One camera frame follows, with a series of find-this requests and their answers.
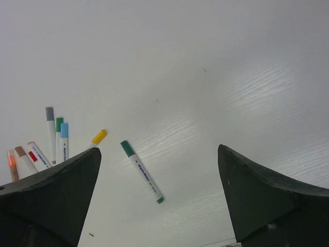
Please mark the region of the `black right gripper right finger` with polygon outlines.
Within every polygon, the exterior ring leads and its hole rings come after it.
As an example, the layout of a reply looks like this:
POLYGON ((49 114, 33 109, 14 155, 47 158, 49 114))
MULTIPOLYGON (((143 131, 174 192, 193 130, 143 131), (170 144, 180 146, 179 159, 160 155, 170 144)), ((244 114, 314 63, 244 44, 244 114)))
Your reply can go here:
POLYGON ((219 145, 218 169, 241 246, 328 246, 328 189, 219 145))

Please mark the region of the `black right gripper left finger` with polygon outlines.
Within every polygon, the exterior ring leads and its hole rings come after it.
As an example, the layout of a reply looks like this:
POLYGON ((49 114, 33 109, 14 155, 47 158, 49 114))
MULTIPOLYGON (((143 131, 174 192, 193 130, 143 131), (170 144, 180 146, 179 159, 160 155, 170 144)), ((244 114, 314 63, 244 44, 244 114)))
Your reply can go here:
POLYGON ((1 186, 1 246, 77 246, 101 164, 99 148, 1 186))

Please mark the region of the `dark green marker pen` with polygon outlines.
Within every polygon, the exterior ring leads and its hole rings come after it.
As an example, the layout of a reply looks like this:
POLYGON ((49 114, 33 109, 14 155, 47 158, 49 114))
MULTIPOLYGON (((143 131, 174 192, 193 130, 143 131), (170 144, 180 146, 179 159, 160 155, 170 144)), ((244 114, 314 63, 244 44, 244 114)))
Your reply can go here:
POLYGON ((130 159, 133 166, 138 170, 139 174, 143 177, 144 181, 147 184, 147 187, 152 191, 152 194, 155 197, 155 201, 158 204, 161 204, 164 201, 164 197, 157 187, 156 183, 153 181, 151 175, 145 168, 144 164, 140 160, 139 156, 135 153, 134 149, 127 140, 124 140, 120 143, 121 147, 125 151, 126 155, 130 159))

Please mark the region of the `brown cap marker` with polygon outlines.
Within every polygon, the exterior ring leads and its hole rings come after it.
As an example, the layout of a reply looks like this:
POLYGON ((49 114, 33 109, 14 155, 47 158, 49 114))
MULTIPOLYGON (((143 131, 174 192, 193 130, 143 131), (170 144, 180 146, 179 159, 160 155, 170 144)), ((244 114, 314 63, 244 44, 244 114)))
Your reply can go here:
POLYGON ((23 179, 29 177, 30 175, 36 174, 37 170, 28 158, 24 149, 21 146, 17 146, 14 148, 14 150, 17 154, 17 157, 19 158, 17 164, 19 179, 23 179))

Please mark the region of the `yellow cap marker pen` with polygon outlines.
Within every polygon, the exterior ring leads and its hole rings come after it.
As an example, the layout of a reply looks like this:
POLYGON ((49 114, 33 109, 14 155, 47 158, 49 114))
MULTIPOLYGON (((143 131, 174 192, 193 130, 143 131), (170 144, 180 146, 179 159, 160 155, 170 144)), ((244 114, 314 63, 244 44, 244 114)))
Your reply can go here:
POLYGON ((105 129, 102 129, 93 139, 89 146, 89 148, 93 148, 98 146, 102 140, 107 136, 107 131, 105 129))

